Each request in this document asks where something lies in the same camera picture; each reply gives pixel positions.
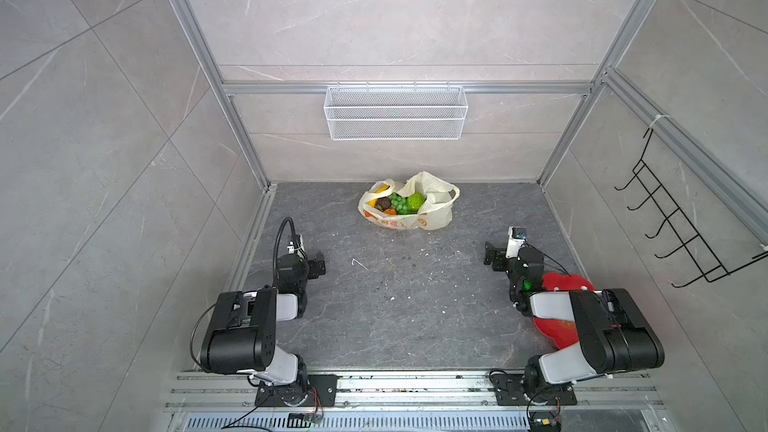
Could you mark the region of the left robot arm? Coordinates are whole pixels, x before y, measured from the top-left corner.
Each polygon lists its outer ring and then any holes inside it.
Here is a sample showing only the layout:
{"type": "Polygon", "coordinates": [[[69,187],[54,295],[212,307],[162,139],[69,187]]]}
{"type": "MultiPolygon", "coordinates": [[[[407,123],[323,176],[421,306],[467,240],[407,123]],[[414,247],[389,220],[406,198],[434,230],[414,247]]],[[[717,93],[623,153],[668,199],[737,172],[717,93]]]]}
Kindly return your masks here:
{"type": "Polygon", "coordinates": [[[303,359],[277,345],[277,324],[298,319],[307,307],[307,283],[326,273],[324,256],[301,252],[276,259],[273,284],[255,291],[225,292],[212,307],[198,349],[198,366],[219,375],[244,375],[259,393],[298,406],[310,395],[303,359]]]}

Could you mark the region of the cream plastic bag fruit print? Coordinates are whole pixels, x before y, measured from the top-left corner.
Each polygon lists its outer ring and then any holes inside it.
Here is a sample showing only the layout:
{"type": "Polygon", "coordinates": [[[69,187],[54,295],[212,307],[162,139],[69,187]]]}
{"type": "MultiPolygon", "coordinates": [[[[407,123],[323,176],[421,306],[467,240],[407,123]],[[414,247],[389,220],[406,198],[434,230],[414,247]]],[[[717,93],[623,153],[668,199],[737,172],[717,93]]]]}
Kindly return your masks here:
{"type": "Polygon", "coordinates": [[[360,198],[358,211],[369,222],[391,230],[437,230],[451,222],[453,204],[459,196],[460,189],[456,185],[423,171],[405,183],[393,179],[376,182],[360,198]],[[389,190],[377,194],[377,190],[383,185],[389,185],[389,190]],[[374,198],[389,197],[393,193],[408,197],[414,192],[426,197],[425,204],[417,213],[392,216],[368,205],[374,198]]]}

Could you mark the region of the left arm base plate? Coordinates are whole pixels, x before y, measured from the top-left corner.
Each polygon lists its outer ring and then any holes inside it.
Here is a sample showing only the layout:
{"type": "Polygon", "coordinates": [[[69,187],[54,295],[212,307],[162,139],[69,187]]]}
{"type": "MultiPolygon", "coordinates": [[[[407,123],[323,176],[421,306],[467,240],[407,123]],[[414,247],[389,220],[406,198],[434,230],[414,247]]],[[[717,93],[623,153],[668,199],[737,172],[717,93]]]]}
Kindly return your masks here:
{"type": "Polygon", "coordinates": [[[335,405],[339,376],[310,374],[290,385],[267,385],[260,382],[254,404],[260,407],[315,407],[335,405]]]}

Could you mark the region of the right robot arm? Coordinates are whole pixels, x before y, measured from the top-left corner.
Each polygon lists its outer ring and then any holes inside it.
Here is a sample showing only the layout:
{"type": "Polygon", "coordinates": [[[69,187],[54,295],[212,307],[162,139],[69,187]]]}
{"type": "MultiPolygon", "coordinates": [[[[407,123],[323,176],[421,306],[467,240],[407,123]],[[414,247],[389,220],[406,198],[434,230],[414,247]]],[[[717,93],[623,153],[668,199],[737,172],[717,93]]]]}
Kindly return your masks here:
{"type": "Polygon", "coordinates": [[[498,391],[537,405],[570,404],[568,388],[581,381],[663,365],[660,339],[625,289],[545,287],[546,255],[522,241],[503,250],[487,242],[483,262],[509,281],[509,296],[523,316],[566,325],[574,343],[533,356],[522,375],[496,384],[498,391]]]}

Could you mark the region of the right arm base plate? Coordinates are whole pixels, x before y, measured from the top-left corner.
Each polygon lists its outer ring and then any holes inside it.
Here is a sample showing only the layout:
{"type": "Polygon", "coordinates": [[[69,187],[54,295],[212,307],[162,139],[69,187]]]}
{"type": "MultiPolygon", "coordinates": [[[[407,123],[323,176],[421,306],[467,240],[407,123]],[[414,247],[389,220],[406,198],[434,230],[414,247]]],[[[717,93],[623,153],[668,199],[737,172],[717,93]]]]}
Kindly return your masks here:
{"type": "Polygon", "coordinates": [[[523,373],[492,369],[488,380],[499,406],[574,406],[577,399],[570,384],[552,385],[523,373]]]}

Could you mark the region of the red flower-shaped plastic plate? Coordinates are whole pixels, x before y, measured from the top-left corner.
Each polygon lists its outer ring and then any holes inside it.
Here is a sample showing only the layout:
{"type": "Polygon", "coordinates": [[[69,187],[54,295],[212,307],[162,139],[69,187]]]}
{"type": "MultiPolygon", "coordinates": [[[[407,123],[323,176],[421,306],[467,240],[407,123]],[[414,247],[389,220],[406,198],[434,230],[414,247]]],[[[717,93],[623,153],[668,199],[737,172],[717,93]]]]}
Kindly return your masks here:
{"type": "MultiPolygon", "coordinates": [[[[561,275],[554,272],[543,275],[543,288],[548,292],[595,290],[591,282],[579,275],[561,275]]],[[[553,340],[558,349],[573,345],[579,340],[573,321],[534,318],[533,322],[542,334],[553,340]]]]}

